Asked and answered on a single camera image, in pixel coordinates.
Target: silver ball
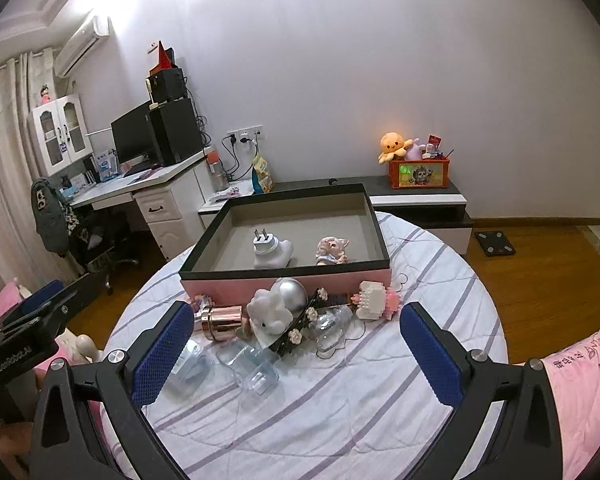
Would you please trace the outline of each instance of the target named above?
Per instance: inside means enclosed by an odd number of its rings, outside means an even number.
[[[294,315],[304,309],[307,301],[309,301],[302,283],[293,278],[278,278],[271,287],[271,290],[277,291],[282,295],[282,299],[285,301],[285,308]]]

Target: orange octopus plush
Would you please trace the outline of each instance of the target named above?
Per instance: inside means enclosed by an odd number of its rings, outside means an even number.
[[[411,139],[404,140],[400,134],[395,132],[384,134],[380,140],[382,153],[378,155],[378,164],[393,160],[394,156],[405,156],[411,146],[413,146],[413,141]]]

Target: striped bedsheet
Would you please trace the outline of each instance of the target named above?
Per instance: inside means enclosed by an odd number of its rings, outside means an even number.
[[[507,362],[500,319],[473,269],[428,231],[386,213],[376,215],[393,277],[404,282],[403,301],[419,301],[465,348],[482,348],[494,361]],[[106,352],[127,349],[174,300],[186,296],[178,271],[188,254],[165,265],[138,292]],[[360,334],[357,325],[348,336]],[[209,343],[200,333],[196,338]],[[400,336],[397,317],[368,322],[362,337],[348,340],[328,360],[300,348],[276,368],[280,383],[265,399],[241,394],[218,365],[192,397],[177,398],[164,390],[144,409],[190,478],[401,479],[450,413],[438,403]],[[457,478],[476,467],[500,408],[500,403],[491,407]],[[138,478],[104,410],[102,415],[123,473]]]

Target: figurine doll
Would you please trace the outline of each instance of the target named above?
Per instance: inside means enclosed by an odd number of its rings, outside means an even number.
[[[344,248],[349,245],[349,240],[327,236],[318,242],[315,253],[316,265],[346,264],[349,258],[344,253]]]
[[[40,89],[40,105],[46,105],[51,102],[51,97],[49,97],[49,87],[47,85],[42,85]]]

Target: snack bag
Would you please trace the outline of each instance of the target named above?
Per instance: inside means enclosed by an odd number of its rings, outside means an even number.
[[[268,193],[273,189],[273,181],[269,173],[269,166],[260,153],[253,158],[253,170],[251,170],[251,182],[256,194]]]

